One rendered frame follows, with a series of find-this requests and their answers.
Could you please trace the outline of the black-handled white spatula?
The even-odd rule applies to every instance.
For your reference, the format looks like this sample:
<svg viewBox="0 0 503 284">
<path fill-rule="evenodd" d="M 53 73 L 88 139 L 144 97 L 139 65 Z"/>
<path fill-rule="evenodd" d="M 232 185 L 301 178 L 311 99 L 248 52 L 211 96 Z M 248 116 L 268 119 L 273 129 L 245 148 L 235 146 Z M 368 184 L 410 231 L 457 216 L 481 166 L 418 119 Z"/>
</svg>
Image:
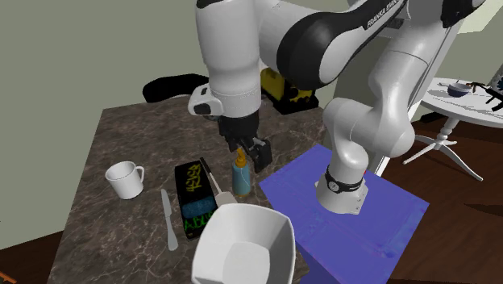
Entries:
<svg viewBox="0 0 503 284">
<path fill-rule="evenodd" d="M 207 165 L 206 160 L 203 157 L 200 157 L 200 161 L 205 169 L 205 171 L 210 175 L 211 181 L 213 182 L 217 194 L 214 196 L 215 201 L 217 205 L 220 207 L 221 205 L 228 204 L 228 203 L 237 203 L 237 200 L 235 199 L 234 195 L 229 192 L 229 191 L 222 191 L 220 188 L 219 184 L 217 183 L 210 167 Z"/>
</svg>

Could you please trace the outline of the black book with graffiti print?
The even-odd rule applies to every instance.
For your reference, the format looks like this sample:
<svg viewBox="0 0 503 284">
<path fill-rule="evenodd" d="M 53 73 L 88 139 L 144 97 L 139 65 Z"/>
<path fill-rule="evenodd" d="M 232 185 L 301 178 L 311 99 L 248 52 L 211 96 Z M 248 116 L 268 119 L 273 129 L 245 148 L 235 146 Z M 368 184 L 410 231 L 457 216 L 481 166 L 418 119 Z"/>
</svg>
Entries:
<svg viewBox="0 0 503 284">
<path fill-rule="evenodd" d="M 197 239 L 218 209 L 214 192 L 200 161 L 174 168 L 182 227 L 187 240 Z"/>
</svg>

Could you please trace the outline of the grey table knife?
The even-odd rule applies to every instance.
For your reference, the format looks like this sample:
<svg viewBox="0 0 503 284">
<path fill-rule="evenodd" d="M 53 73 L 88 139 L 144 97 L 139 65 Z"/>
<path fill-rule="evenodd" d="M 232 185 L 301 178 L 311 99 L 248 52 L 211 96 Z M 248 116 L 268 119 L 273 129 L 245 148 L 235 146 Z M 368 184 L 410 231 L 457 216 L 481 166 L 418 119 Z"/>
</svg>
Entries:
<svg viewBox="0 0 503 284">
<path fill-rule="evenodd" d="M 173 230 L 173 225 L 172 225 L 172 221 L 171 221 L 171 214 L 172 214 L 171 203 L 170 203 L 167 191 L 165 189 L 162 189 L 160 192 L 161 192 L 161 199 L 162 199 L 163 208 L 164 208 L 164 218 L 165 218 L 166 226 L 167 226 L 168 250 L 175 251 L 178 248 L 178 241 L 177 241 L 176 234 Z"/>
</svg>

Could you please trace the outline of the brown marble table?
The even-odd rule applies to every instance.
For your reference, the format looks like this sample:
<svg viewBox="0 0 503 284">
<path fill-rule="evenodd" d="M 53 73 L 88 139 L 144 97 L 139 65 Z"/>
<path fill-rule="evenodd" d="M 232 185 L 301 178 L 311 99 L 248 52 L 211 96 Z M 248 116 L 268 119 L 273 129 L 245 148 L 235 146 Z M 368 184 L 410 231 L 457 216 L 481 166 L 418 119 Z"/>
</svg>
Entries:
<svg viewBox="0 0 503 284">
<path fill-rule="evenodd" d="M 102 112 L 47 284 L 191 284 L 174 168 L 203 157 L 223 190 L 235 154 L 215 122 L 193 116 L 185 97 Z M 120 161 L 145 168 L 142 193 L 121 199 L 105 178 Z M 161 190 L 171 203 L 178 248 L 169 251 Z"/>
</svg>

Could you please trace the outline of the blue bottle with orange cap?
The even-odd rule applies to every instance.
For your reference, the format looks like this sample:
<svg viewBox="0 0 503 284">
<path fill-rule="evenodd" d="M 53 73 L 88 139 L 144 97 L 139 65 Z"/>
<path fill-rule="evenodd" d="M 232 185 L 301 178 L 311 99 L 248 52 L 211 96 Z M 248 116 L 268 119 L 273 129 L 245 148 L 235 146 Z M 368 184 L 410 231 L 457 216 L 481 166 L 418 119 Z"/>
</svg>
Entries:
<svg viewBox="0 0 503 284">
<path fill-rule="evenodd" d="M 237 149 L 237 157 L 232 164 L 232 190 L 238 196 L 247 195 L 251 191 L 249 165 L 241 148 Z"/>
</svg>

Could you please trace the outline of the yellow and black appliance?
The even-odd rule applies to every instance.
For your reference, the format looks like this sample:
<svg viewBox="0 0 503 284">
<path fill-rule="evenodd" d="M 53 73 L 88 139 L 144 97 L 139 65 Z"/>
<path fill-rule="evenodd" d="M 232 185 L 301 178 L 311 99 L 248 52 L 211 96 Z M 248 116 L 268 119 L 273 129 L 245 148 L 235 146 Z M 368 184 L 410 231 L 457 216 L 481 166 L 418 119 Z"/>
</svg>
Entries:
<svg viewBox="0 0 503 284">
<path fill-rule="evenodd" d="M 307 111 L 319 105 L 315 90 L 299 90 L 270 68 L 260 72 L 260 83 L 262 92 L 282 115 Z"/>
</svg>

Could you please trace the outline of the blue robot stand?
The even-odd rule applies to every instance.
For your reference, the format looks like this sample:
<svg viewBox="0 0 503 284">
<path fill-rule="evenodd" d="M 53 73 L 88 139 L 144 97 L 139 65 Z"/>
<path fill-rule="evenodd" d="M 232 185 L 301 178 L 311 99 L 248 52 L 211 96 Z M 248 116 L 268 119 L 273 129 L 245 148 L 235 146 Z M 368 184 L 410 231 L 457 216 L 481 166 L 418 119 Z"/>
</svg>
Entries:
<svg viewBox="0 0 503 284">
<path fill-rule="evenodd" d="M 300 284 L 386 284 L 429 204 L 367 173 L 360 213 L 332 213 L 315 194 L 330 155 L 317 144 L 260 183 L 272 207 L 293 225 L 310 268 Z"/>
</svg>

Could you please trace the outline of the white mug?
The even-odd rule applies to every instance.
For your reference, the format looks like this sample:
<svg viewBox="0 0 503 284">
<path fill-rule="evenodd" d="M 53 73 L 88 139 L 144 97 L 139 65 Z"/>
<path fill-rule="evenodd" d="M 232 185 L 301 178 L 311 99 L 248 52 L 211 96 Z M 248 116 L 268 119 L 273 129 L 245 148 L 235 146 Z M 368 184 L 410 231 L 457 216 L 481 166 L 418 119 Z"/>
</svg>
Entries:
<svg viewBox="0 0 503 284">
<path fill-rule="evenodd" d="M 123 200 L 135 198 L 142 193 L 144 176 L 144 167 L 132 161 L 121 161 L 105 173 L 106 180 Z"/>
</svg>

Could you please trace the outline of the white round pedestal table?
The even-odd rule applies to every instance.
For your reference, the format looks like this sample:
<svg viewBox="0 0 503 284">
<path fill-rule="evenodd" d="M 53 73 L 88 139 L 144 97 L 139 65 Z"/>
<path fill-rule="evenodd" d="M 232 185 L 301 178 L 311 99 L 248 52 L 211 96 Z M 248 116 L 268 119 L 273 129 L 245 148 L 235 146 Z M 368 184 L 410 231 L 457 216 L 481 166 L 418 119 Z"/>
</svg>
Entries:
<svg viewBox="0 0 503 284">
<path fill-rule="evenodd" d="M 420 152 L 415 153 L 412 157 L 404 160 L 403 165 L 410 163 L 423 154 L 436 150 L 444 153 L 451 158 L 457 165 L 471 174 L 476 180 L 482 181 L 483 178 L 470 169 L 462 159 L 451 149 L 450 145 L 456 144 L 456 141 L 449 141 L 448 136 L 455 129 L 459 121 L 473 123 L 485 127 L 503 128 L 503 101 L 500 101 L 501 109 L 493 111 L 497 105 L 489 105 L 485 102 L 491 98 L 482 87 L 478 87 L 475 92 L 471 86 L 466 86 L 465 81 L 459 81 L 458 84 L 462 87 L 467 87 L 468 92 L 462 97 L 452 97 L 447 90 L 449 85 L 455 85 L 455 79 L 435 78 L 428 91 L 425 93 L 421 104 L 441 115 L 445 115 L 447 120 L 441 128 L 435 139 L 416 135 L 415 140 L 427 144 Z"/>
</svg>

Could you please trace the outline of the white square bowl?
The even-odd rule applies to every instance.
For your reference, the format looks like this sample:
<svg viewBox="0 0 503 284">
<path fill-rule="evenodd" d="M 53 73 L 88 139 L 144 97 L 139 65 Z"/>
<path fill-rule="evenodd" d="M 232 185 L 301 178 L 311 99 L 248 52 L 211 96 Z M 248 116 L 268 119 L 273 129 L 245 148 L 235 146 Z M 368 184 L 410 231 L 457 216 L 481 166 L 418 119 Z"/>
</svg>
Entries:
<svg viewBox="0 0 503 284">
<path fill-rule="evenodd" d="M 267 207 L 229 203 L 213 213 L 195 250 L 193 284 L 292 284 L 293 225 Z"/>
</svg>

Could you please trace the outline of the black chair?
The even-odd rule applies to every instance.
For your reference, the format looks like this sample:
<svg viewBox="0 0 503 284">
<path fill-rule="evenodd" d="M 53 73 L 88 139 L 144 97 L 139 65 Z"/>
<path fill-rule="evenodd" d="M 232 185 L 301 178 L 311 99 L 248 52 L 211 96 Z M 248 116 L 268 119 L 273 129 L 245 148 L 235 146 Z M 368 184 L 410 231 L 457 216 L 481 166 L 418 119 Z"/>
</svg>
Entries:
<svg viewBox="0 0 503 284">
<path fill-rule="evenodd" d="M 209 82 L 209 78 L 196 73 L 159 77 L 143 87 L 146 102 L 161 102 L 179 95 L 192 94 L 193 91 Z"/>
</svg>

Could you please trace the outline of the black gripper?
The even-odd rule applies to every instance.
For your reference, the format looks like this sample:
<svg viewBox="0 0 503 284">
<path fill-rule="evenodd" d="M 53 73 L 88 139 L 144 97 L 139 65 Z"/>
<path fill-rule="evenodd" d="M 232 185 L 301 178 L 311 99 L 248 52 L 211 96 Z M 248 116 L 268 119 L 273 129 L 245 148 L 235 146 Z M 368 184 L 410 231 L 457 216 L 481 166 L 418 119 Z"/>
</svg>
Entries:
<svg viewBox="0 0 503 284">
<path fill-rule="evenodd" d="M 255 173 L 261 172 L 272 162 L 269 141 L 257 137 L 259 122 L 258 111 L 244 117 L 230 118 L 222 115 L 218 119 L 219 134 L 224 137 L 230 152 L 244 148 L 253 162 Z"/>
</svg>

